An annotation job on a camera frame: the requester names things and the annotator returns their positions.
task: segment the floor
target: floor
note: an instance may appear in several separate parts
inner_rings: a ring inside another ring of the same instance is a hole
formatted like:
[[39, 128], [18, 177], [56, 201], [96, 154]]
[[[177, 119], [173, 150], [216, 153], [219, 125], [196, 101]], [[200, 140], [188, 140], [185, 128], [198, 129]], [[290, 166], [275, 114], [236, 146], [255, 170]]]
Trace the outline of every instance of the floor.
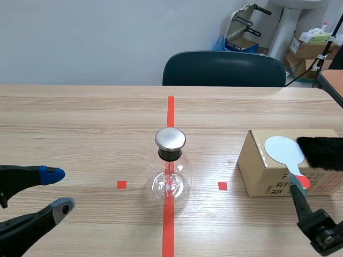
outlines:
[[[290, 83], [292, 81], [292, 77], [291, 76], [287, 76], [286, 78], [286, 84]], [[306, 82], [293, 82], [292, 84], [290, 84], [288, 87], [312, 87], [312, 83], [306, 83]]]

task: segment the white paddle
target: white paddle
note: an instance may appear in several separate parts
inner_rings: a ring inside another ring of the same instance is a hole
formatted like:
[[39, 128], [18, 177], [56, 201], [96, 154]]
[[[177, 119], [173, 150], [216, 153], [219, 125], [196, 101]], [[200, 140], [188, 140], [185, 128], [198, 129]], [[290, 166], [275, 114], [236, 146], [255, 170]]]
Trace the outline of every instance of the white paddle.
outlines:
[[286, 165], [289, 172], [300, 180], [304, 188], [311, 187], [309, 179], [300, 173], [298, 164], [304, 161], [305, 156], [295, 141], [280, 136], [271, 137], [264, 143], [264, 149], [272, 159]]

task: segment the table surface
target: table surface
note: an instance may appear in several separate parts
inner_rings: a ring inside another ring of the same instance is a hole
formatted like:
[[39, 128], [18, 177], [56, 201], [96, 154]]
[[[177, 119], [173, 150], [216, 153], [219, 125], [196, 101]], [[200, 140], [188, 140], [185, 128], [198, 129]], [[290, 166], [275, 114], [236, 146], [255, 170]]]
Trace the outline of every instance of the table surface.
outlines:
[[[169, 95], [194, 169], [188, 200], [175, 206], [175, 256], [318, 256], [296, 226], [292, 199], [249, 198], [236, 162], [249, 129], [332, 128], [343, 136], [343, 110], [324, 91], [4, 85], [1, 162], [45, 164], [67, 175], [15, 195], [0, 220], [60, 197], [77, 204], [25, 256], [161, 256], [163, 206], [148, 197], [145, 170], [155, 133], [166, 126]], [[117, 190], [117, 180], [128, 189]], [[309, 201], [343, 220], [343, 191]]]
[[325, 70], [322, 76], [343, 97], [343, 70]]

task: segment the black brush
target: black brush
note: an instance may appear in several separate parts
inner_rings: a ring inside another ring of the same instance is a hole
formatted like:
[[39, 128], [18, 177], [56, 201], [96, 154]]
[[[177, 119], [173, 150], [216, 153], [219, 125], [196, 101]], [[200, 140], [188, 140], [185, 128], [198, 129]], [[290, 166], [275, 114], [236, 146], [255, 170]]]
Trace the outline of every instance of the black brush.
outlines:
[[343, 171], [343, 138], [296, 139], [312, 168]]

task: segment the blue gripper tip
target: blue gripper tip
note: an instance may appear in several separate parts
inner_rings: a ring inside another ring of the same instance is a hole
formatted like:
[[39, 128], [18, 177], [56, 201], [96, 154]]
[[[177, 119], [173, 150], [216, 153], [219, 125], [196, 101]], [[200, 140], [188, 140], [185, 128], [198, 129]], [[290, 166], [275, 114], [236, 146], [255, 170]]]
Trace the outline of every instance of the blue gripper tip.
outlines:
[[65, 177], [65, 172], [60, 168], [48, 171], [48, 167], [40, 166], [38, 172], [41, 178], [41, 183], [44, 186], [59, 182]]

